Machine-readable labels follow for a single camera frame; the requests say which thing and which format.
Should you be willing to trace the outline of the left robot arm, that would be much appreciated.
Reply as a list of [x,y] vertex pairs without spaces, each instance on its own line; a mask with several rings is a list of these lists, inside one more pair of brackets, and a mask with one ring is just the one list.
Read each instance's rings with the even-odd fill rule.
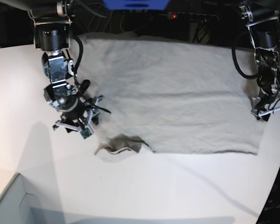
[[280,0],[242,0],[237,12],[247,31],[241,33],[235,44],[249,35],[254,48],[257,73],[245,74],[237,61],[236,45],[232,59],[237,72],[247,80],[256,80],[259,93],[252,98],[251,114],[257,121],[268,121],[271,114],[280,111]]

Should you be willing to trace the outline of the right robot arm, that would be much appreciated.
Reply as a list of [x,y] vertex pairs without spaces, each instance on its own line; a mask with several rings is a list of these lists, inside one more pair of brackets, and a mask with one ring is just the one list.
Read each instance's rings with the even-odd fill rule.
[[42,66],[50,84],[44,88],[47,103],[61,114],[53,129],[63,127],[86,139],[98,125],[102,96],[87,97],[90,80],[78,81],[77,70],[84,52],[81,40],[71,34],[70,0],[36,0],[28,7],[34,22],[34,45],[43,51]]

